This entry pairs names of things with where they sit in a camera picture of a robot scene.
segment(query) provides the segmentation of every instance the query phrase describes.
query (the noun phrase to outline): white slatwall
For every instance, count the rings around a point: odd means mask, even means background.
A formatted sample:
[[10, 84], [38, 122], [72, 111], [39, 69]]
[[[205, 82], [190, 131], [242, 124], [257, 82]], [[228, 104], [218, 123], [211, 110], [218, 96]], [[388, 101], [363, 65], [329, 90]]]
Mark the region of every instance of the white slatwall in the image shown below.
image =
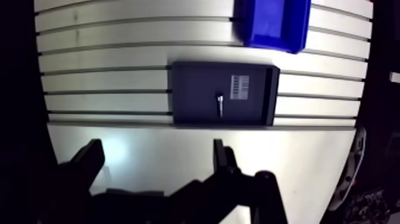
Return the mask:
[[[211, 174], [211, 140], [221, 138], [235, 149], [244, 173], [275, 173], [289, 223], [318, 223], [354, 136], [353, 130], [338, 127], [355, 124], [373, 4], [312, 0], [307, 48], [292, 55], [244, 48], [233, 32], [236, 23], [231, 21], [238, 21], [231, 20], [234, 2], [35, 0], [38, 52], [43, 53], [39, 64], [58, 161], [69, 160], [73, 149], [100, 138], [110, 175], [102, 187], [171, 193]], [[173, 111], [165, 93], [166, 69], [179, 60], [280, 67], [274, 126], [283, 129], [169, 127], [172, 116], [165, 112]], [[185, 141], [171, 141], [179, 138]], [[235, 210], [223, 223], [249, 223], [248, 211]]]
[[169, 123], [167, 115], [135, 113], [173, 113], [160, 92], [168, 89], [165, 67], [181, 60], [280, 67], [276, 115], [284, 117], [274, 125], [352, 126], [358, 114], [371, 2], [313, 0], [306, 52], [298, 55], [244, 48], [229, 20], [234, 0], [35, 3], [38, 12], [54, 8], [36, 17], [51, 120]]

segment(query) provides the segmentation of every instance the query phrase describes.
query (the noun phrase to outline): slatwall panel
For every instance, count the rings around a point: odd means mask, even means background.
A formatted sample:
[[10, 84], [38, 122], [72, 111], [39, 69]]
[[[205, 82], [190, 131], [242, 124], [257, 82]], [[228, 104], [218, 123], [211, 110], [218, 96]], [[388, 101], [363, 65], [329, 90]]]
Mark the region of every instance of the slatwall panel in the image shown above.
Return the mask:
[[313, 0], [306, 49], [298, 55], [243, 47], [235, 33], [240, 22], [231, 20], [234, 0], [35, 3], [53, 121], [170, 123], [167, 66], [191, 60], [280, 67], [274, 125], [354, 125], [370, 50], [371, 2]]

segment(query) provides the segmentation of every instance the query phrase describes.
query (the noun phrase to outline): blue bin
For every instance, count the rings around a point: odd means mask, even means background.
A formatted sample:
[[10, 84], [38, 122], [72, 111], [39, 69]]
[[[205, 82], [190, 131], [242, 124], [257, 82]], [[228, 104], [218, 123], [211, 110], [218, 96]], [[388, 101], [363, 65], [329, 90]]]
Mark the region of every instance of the blue bin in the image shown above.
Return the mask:
[[245, 46], [293, 54], [305, 48], [311, 0], [245, 2]]

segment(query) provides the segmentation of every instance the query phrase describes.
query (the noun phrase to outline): barcode label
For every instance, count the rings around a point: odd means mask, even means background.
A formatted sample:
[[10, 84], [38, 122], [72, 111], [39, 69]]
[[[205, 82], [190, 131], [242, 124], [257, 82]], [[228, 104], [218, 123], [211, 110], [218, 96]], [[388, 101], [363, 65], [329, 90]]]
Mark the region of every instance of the barcode label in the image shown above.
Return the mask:
[[230, 99], [248, 99], [250, 76], [233, 75], [230, 81]]

